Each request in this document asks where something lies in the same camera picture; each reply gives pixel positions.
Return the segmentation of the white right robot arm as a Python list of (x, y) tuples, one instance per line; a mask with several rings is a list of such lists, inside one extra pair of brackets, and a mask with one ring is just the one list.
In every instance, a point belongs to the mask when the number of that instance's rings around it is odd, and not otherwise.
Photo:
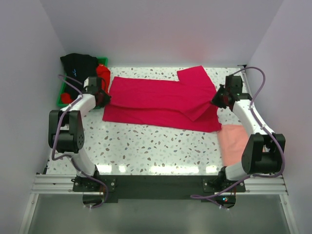
[(225, 84), (221, 84), (212, 99), (212, 104), (219, 108), (229, 108), (240, 120), (248, 135), (248, 141), (241, 156), (241, 161), (225, 166), (217, 179), (220, 190), (227, 192), (234, 186), (234, 181), (254, 177), (279, 177), (285, 169), (284, 149), (286, 139), (283, 134), (275, 133), (267, 127), (256, 110), (249, 93), (242, 91), (243, 81), (240, 76), (229, 75)]

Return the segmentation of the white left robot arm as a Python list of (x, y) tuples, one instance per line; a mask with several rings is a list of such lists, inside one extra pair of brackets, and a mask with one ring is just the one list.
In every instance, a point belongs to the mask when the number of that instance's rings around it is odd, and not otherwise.
[(58, 75), (67, 86), (78, 92), (77, 98), (66, 107), (49, 113), (48, 144), (52, 149), (53, 161), (68, 158), (77, 176), (85, 177), (84, 186), (96, 191), (101, 179), (95, 176), (96, 165), (84, 149), (82, 118), (96, 107), (104, 107), (111, 97), (105, 91), (107, 82), (100, 77), (88, 77), (83, 83), (66, 75)]

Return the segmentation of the magenta t shirt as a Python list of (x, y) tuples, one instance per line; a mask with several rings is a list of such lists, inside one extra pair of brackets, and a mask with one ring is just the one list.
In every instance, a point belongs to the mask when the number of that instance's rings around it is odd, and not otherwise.
[(103, 120), (182, 130), (221, 130), (216, 88), (202, 66), (177, 72), (177, 81), (115, 77)]

